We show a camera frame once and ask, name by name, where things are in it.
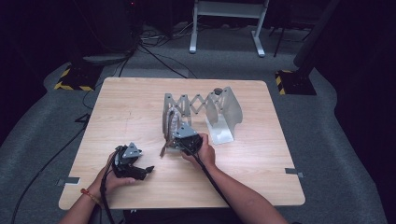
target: handheld controller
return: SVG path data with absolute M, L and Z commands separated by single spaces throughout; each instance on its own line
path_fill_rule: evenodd
M 113 171 L 116 177 L 132 177 L 134 179 L 144 180 L 147 174 L 151 173 L 154 166 L 142 169 L 135 167 L 134 163 L 142 155 L 142 150 L 138 149 L 134 143 L 127 146 L 117 147 L 117 154 L 112 163 Z
M 202 137 L 185 123 L 174 133 L 174 141 L 188 156 L 196 154 L 203 143 Z

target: bracelet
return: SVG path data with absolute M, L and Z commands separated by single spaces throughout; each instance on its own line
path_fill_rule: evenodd
M 91 198 L 95 203 L 99 204 L 99 205 L 103 208 L 102 202 L 101 202 L 99 199 L 95 198 L 95 196 L 91 195 L 90 192 L 89 192 L 87 189 L 81 189 L 80 192 L 81 192 L 82 194 L 85 194 L 85 195 L 90 196 L 90 198 Z

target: metal leg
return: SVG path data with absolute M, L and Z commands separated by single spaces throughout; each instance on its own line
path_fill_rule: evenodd
M 251 32 L 254 44 L 256 45 L 257 53 L 259 54 L 260 57 L 265 56 L 265 52 L 264 49 L 262 48 L 262 42 L 259 39 L 259 35 L 260 35 L 260 31 L 262 30 L 262 23 L 264 21 L 265 12 L 267 11 L 267 4 L 268 1 L 266 1 L 266 3 L 264 3 L 264 5 L 262 6 L 262 13 L 260 15 L 259 22 L 257 23 L 256 31 Z
M 282 38 L 283 38 L 283 33 L 285 33 L 285 27 L 282 28 L 282 33 L 280 33 L 280 37 L 279 37 L 279 39 L 277 40 L 277 44 L 276 44 L 276 49 L 275 49 L 274 57 L 276 57 L 277 50 L 279 49 L 280 41 L 282 41 Z
M 190 53 L 195 53 L 197 51 L 197 23 L 198 23 L 198 0 L 194 3 L 194 16 L 193 16 L 192 34 L 190 42 Z

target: wooden table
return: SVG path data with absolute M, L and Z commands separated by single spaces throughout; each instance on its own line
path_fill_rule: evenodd
M 59 206 L 69 209 L 95 179 L 114 148 L 135 145 L 143 156 L 134 164 L 153 173 L 133 186 L 121 187 L 108 195 L 110 208 L 193 208 L 225 207 L 203 172 L 181 158 L 166 153 L 162 114 L 163 97 L 172 93 L 191 99 L 207 96 L 215 88 L 230 86 L 242 107 L 243 121 L 237 124 L 234 141 L 214 146 L 217 165 L 225 173 L 258 191 L 273 205 L 300 205 L 305 197 L 294 168 L 271 96 L 262 81 L 108 77 L 99 93 L 91 120 L 82 139 L 69 176 L 80 177 L 78 185 L 66 185 Z M 192 128 L 208 133 L 205 110 L 192 115 Z

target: wire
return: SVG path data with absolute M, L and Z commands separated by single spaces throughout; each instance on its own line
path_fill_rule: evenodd
M 113 154 L 113 156 L 111 157 L 110 162 L 107 164 L 105 173 L 103 174 L 102 177 L 102 182 L 101 182 L 101 186 L 100 186 L 100 193 L 101 193 L 101 197 L 102 197 L 102 201 L 103 201 L 103 206 L 105 207 L 106 213 L 107 213 L 107 217 L 108 220 L 110 221 L 111 224 L 114 224 L 114 219 L 113 216 L 111 216 L 111 212 L 110 212 L 110 208 L 108 207 L 108 203 L 107 203 L 107 198 L 106 198 L 106 180 L 107 180 L 107 176 L 111 171 L 108 171 L 110 169 L 110 166 L 112 164 L 112 162 L 114 161 L 114 159 L 116 158 L 116 156 L 118 155 L 119 151 L 122 149 L 122 147 L 117 147 L 116 148 L 116 152 Z
M 143 45 L 140 45 L 140 47 L 142 47 L 143 49 L 145 49 L 149 54 L 151 54 L 155 59 L 157 59 L 160 63 L 162 63 L 165 67 L 167 67 L 169 70 L 171 70 L 172 72 L 180 75 L 181 77 L 187 78 L 186 76 L 180 74 L 178 71 L 176 71 L 175 69 L 171 68 L 168 64 L 164 63 L 161 59 L 159 59 L 154 53 L 152 53 L 151 51 L 149 51 L 147 48 L 145 48 Z
M 196 156 L 195 154 L 193 154 L 188 147 L 184 146 L 184 149 L 186 149 L 194 158 L 195 160 L 198 162 L 198 164 L 201 166 L 202 170 L 204 171 L 206 177 L 209 179 L 210 183 L 212 184 L 212 186 L 215 188 L 215 190 L 218 192 L 218 194 L 221 196 L 221 198 L 224 200 L 224 202 L 226 202 L 228 204 L 228 206 L 230 206 L 231 209 L 233 209 L 230 205 L 230 203 L 227 201 L 227 199 L 225 198 L 224 194 L 221 192 L 218 184 L 216 184 L 216 181 L 213 179 L 212 175 L 207 171 L 204 163 L 201 161 L 201 159 L 199 158 L 199 155 L 197 153 L 198 156 Z
M 11 223 L 15 223 L 15 218 L 17 217 L 17 213 L 18 213 L 18 209 L 21 205 L 21 201 L 24 197 L 24 195 L 26 194 L 27 190 L 33 185 L 33 183 L 35 182 L 35 180 L 40 176 L 40 174 L 47 168 L 47 166 L 62 152 L 64 151 L 65 148 L 67 148 L 84 130 L 85 130 L 85 125 L 84 127 L 79 130 L 76 135 L 74 135 L 72 137 L 72 139 L 70 139 L 66 145 L 64 145 L 54 156 L 52 156 L 51 159 L 49 159 L 49 161 L 47 161 L 47 163 L 40 169 L 40 171 L 38 171 L 38 173 L 35 175 L 35 177 L 33 177 L 33 179 L 30 181 L 30 183 L 26 186 L 26 188 L 24 189 L 22 195 L 20 196 L 20 198 L 18 199 L 17 204 L 15 205 L 14 208 L 14 213 L 12 214 L 12 220 Z
M 119 77 L 121 77 L 122 70 L 123 70 L 125 64 L 128 63 L 128 61 L 129 61 L 130 58 L 131 58 L 131 57 L 127 58 L 127 59 L 125 60 L 125 63 L 122 65 L 122 68 L 121 68 L 120 73 L 119 73 Z
M 119 69 L 119 67 L 120 67 L 121 64 L 122 64 L 122 62 L 119 63 L 119 65 L 117 65 L 117 67 L 116 67 L 116 69 L 114 70 L 113 75 L 111 75 L 111 77 L 114 77 L 114 75 L 116 75 L 116 72 L 117 72 L 117 70 Z M 101 81 L 99 84 L 97 84 L 97 85 L 95 86 L 95 88 L 98 88 L 100 85 L 103 84 L 103 82 L 104 82 L 104 81 Z M 90 107 L 90 106 L 88 106 L 88 105 L 85 104 L 85 98 L 88 96 L 89 93 L 90 93 L 90 91 L 87 91 L 87 93 L 85 93 L 84 97 L 82 98 L 82 104 L 83 104 L 85 107 L 87 107 L 87 108 L 93 110 L 93 107 Z
M 145 54 L 150 54 L 150 53 L 148 53 L 148 52 L 145 52 L 145 51 L 143 51 L 143 50 L 141 50 L 141 49 L 137 49 L 137 50 L 139 50 L 140 52 L 142 52 L 142 53 L 145 53 Z M 166 59 L 170 59 L 170 60 L 173 60 L 173 61 L 175 61 L 175 62 L 177 62 L 177 63 L 179 63 L 179 64 L 181 64 L 181 65 L 183 65 L 185 68 L 187 68 L 187 70 L 189 70 L 189 72 L 195 77 L 195 78 L 198 78 L 191 70 L 190 70 L 190 68 L 188 67 L 188 66 L 186 66 L 184 63 L 181 63 L 181 62 L 179 62 L 178 60 L 176 60 L 176 59 L 173 59 L 173 58 L 170 58 L 170 57 L 166 57 L 166 56 L 163 56 L 163 55 L 161 55 L 161 54 L 157 54 L 157 53 L 154 53 L 155 55 L 157 55 L 157 56 L 160 56 L 160 57 L 163 57 L 163 58 L 166 58 Z

